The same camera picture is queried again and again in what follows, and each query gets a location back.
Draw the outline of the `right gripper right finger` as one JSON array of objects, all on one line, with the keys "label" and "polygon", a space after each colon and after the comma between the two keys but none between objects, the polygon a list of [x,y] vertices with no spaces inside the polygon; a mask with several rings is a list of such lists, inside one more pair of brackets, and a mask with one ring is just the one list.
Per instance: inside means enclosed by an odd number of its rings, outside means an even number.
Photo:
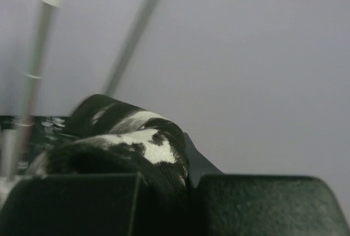
[{"label": "right gripper right finger", "polygon": [[185,135],[192,235],[345,235],[332,189],[305,175],[225,174]]}]

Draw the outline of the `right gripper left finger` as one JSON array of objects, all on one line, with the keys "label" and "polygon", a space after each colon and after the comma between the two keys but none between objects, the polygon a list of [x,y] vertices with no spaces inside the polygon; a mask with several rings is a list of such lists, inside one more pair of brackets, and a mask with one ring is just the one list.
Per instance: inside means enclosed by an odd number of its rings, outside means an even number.
[{"label": "right gripper left finger", "polygon": [[139,174],[25,178],[1,209],[1,235],[136,235]]}]

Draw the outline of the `black white tie-dye trousers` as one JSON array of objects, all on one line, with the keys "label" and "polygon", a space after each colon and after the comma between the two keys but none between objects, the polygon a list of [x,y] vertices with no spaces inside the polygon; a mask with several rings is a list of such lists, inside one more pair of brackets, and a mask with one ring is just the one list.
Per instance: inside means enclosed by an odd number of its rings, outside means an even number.
[{"label": "black white tie-dye trousers", "polygon": [[143,108],[95,94],[65,121],[54,147],[25,175],[140,173],[153,192],[156,235],[188,228],[189,160],[181,128]]}]

